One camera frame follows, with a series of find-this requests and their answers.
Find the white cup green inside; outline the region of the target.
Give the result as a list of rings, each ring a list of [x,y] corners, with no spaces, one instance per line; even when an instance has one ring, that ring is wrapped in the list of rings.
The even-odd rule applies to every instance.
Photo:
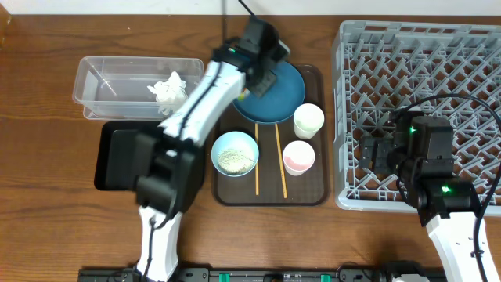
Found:
[[[311,139],[323,126],[322,109],[313,103],[304,103],[294,111],[294,133],[300,139]]]

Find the white cup pink inside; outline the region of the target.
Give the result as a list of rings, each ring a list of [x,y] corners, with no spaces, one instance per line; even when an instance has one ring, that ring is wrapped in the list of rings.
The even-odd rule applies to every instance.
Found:
[[[305,141],[293,141],[283,150],[283,164],[287,173],[299,176],[309,170],[315,162],[315,151]]]

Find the white tissue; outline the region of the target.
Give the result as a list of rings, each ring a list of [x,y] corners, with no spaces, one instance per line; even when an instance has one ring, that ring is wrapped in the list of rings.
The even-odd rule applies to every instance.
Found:
[[[148,90],[155,95],[158,113],[168,116],[186,101],[186,82],[180,75],[173,71],[167,81],[158,81],[153,86],[148,85]]]

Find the light blue bowl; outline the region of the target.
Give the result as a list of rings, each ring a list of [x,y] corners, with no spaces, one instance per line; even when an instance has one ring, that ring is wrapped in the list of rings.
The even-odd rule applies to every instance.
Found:
[[[219,136],[211,148],[214,167],[223,175],[240,177],[252,171],[258,158],[255,139],[245,132],[232,131]]]

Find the yellow green snack wrapper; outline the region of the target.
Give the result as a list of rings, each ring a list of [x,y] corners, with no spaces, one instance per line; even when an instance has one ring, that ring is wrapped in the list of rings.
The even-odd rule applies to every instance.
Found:
[[[238,100],[243,100],[246,97],[248,97],[251,94],[251,92],[248,89],[244,89],[238,96]]]

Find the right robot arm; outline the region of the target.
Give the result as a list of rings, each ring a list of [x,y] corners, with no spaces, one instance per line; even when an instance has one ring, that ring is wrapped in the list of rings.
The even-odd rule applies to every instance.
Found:
[[[398,192],[415,208],[449,281],[497,281],[481,202],[471,181],[453,174],[450,122],[404,115],[391,138],[361,138],[359,166],[396,175]]]

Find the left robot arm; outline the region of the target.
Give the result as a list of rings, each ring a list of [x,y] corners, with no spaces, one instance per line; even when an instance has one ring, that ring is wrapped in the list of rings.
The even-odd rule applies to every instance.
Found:
[[[134,281],[168,281],[178,266],[181,219],[204,182],[204,144],[240,94],[263,96],[273,68],[290,54],[270,23],[251,16],[241,37],[213,51],[200,84],[169,118],[110,121],[103,126],[94,184],[135,193],[142,220],[142,253]]]

